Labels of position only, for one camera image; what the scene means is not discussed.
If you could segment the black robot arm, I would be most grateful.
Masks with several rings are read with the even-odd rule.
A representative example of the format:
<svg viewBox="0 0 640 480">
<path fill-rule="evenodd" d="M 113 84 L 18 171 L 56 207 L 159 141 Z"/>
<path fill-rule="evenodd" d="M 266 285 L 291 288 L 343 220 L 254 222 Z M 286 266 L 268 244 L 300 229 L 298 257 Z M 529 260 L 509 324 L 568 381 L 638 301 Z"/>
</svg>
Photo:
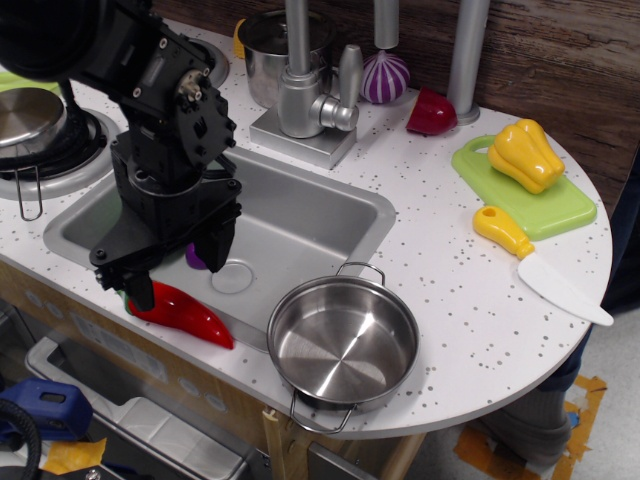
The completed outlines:
<svg viewBox="0 0 640 480">
<path fill-rule="evenodd" d="M 103 288 L 148 311 L 149 273 L 166 255 L 194 245 L 209 270 L 224 265 L 242 186 L 225 156 L 236 126 L 203 47 L 147 1 L 5 1 L 1 63 L 30 80 L 99 90 L 127 120 L 111 145 L 121 213 L 90 254 Z"/>
</svg>

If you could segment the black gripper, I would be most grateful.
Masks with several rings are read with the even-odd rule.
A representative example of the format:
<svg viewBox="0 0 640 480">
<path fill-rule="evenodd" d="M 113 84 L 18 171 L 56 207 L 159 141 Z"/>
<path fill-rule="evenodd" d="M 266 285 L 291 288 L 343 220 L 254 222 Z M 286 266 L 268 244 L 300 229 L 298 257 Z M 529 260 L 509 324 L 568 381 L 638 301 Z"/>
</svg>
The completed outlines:
<svg viewBox="0 0 640 480">
<path fill-rule="evenodd" d="M 242 186 L 236 167 L 223 160 L 233 133 L 217 128 L 181 143 L 174 135 L 131 128 L 111 145 L 121 212 L 92 248 L 89 259 L 104 289 L 124 290 L 139 311 L 155 306 L 149 272 L 190 243 L 206 268 L 227 261 L 240 214 Z"/>
</svg>

